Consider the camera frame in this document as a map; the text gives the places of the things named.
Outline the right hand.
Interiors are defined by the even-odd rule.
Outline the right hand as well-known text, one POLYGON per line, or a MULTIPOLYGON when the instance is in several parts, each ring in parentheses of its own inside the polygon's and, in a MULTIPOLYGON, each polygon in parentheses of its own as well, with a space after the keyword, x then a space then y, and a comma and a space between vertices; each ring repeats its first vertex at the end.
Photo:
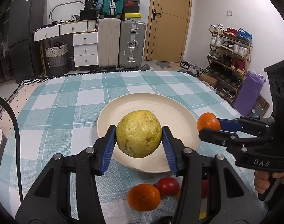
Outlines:
POLYGON ((272 176, 275 179, 280 178, 281 184, 284 184, 284 172, 270 174, 269 172, 266 171, 256 170, 254 172, 254 187, 258 193, 263 194, 270 187, 270 182, 269 182, 270 176, 272 176))

